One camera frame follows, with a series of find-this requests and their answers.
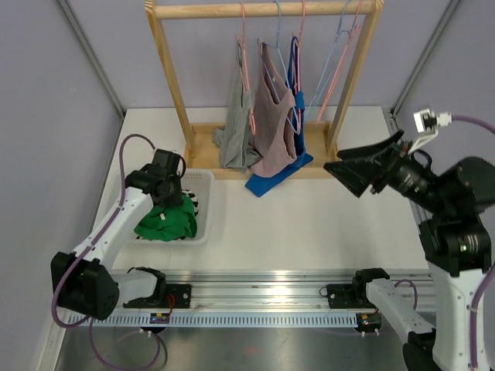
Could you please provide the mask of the green tank top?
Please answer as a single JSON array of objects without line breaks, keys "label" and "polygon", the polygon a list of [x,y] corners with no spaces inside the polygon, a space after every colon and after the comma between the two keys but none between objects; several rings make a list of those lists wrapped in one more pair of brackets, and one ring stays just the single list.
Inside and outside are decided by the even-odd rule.
[{"label": "green tank top", "polygon": [[189,197],[182,194],[183,204],[173,208],[154,206],[138,223],[134,232],[139,239],[170,242],[194,238],[197,220]]}]

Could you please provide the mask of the blue tank top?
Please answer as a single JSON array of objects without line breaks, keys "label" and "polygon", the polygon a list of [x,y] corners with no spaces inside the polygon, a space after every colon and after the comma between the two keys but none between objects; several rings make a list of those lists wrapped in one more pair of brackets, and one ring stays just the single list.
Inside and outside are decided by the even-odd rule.
[{"label": "blue tank top", "polygon": [[278,174],[272,176],[271,178],[262,178],[255,175],[252,171],[252,176],[247,181],[245,187],[251,191],[255,196],[261,197],[267,192],[272,190],[274,187],[278,186],[280,183],[284,182],[287,178],[294,175],[298,170],[308,165],[313,161],[313,156],[306,151],[306,144],[304,139],[304,123],[305,123],[305,111],[304,111],[304,122],[302,125],[302,130],[300,134],[294,134],[295,150],[297,154],[297,159],[286,168],[281,170]]}]

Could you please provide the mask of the mauve tank top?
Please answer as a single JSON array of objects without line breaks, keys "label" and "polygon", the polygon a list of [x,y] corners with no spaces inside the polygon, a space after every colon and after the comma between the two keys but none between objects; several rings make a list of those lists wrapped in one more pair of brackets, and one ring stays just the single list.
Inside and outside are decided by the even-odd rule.
[{"label": "mauve tank top", "polygon": [[260,43],[258,89],[254,98],[256,132],[251,145],[261,159],[251,171],[262,178],[271,178],[296,159],[292,108],[295,98],[271,61],[270,50]]}]

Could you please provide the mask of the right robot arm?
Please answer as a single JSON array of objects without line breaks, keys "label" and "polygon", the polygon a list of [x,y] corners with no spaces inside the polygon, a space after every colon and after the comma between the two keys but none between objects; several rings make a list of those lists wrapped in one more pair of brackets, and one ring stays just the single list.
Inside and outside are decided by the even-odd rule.
[{"label": "right robot arm", "polygon": [[401,131],[374,145],[339,151],[325,170],[355,196],[391,188],[425,209],[419,239],[434,282],[436,322],[399,296],[380,268],[357,271],[351,297],[372,304],[394,329],[410,370],[488,370],[482,298],[494,277],[492,243],[481,214],[494,204],[494,167],[466,157],[442,174]]}]

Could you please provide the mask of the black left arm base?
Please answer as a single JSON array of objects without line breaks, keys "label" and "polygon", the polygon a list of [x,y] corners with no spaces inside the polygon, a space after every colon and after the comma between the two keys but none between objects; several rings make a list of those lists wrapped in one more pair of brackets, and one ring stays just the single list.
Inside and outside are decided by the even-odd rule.
[{"label": "black left arm base", "polygon": [[129,268],[120,288],[124,308],[190,308],[191,284],[171,284],[166,274],[150,267]]}]

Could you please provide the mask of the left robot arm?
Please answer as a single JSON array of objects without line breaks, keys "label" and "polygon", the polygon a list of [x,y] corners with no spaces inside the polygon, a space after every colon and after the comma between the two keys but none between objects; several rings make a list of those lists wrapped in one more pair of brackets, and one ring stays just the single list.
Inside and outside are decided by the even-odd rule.
[{"label": "left robot arm", "polygon": [[158,149],[150,163],[121,174],[121,193],[90,235],[71,252],[57,253],[50,263],[53,286],[51,314],[61,327],[58,308],[104,320],[120,305],[157,308],[167,298],[166,276],[155,269],[135,267],[114,279],[117,255],[134,236],[139,222],[156,206],[182,204],[184,158]]}]

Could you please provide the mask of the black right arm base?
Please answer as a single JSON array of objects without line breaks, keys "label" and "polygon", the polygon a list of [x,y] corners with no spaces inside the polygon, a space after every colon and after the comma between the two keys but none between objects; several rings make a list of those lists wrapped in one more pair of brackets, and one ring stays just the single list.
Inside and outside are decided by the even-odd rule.
[{"label": "black right arm base", "polygon": [[375,309],[366,296],[366,285],[390,275],[379,267],[358,270],[347,284],[328,284],[326,298],[331,309]]}]

